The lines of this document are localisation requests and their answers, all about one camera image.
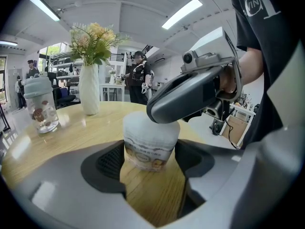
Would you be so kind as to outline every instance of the backpack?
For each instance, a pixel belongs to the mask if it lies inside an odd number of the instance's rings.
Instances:
[[[24,85],[21,84],[21,81],[18,81],[19,92],[24,95]]]

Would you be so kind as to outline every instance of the cardboard box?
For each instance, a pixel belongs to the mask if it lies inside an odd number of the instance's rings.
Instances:
[[[247,127],[247,122],[240,120],[234,116],[230,116],[227,121],[228,121],[228,124],[233,127],[233,130],[230,132],[231,142],[234,144],[237,144],[239,139],[242,137],[244,130]],[[229,130],[230,130],[230,127],[228,125],[226,125],[222,136],[229,139]]]

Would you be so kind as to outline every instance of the fluorescent light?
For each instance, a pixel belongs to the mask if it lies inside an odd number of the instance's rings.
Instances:
[[[11,46],[18,45],[18,43],[16,43],[16,42],[9,42],[9,41],[3,41],[3,40],[0,40],[0,44],[11,45]]]
[[[45,3],[43,0],[30,0],[38,8],[49,15],[54,21],[59,21],[61,18]]]
[[[174,24],[176,24],[179,20],[181,20],[184,16],[188,15],[190,12],[202,6],[199,0],[192,0],[184,7],[179,9],[172,17],[168,19],[167,22],[162,26],[165,29],[171,28]]]

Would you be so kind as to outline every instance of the jar lid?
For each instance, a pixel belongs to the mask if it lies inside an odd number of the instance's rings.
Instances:
[[[25,81],[24,98],[33,98],[52,91],[52,84],[48,77],[29,78]]]

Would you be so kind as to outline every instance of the person wearing headset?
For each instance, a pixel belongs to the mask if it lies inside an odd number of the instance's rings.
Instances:
[[[260,141],[266,134],[283,126],[267,90],[290,60],[299,37],[285,17],[288,15],[291,19],[292,14],[280,11],[275,0],[231,1],[236,13],[237,48],[246,51],[239,60],[243,85],[264,74],[264,94],[244,137],[244,149],[249,143]],[[235,88],[233,68],[227,67],[220,75],[220,89],[231,93]]]
[[[151,77],[151,65],[147,62],[147,58],[143,52],[137,51],[133,56],[133,63],[130,73],[123,76],[122,79],[126,79],[129,85],[130,101],[132,103],[147,105],[147,97],[142,94],[142,83],[148,83]]]

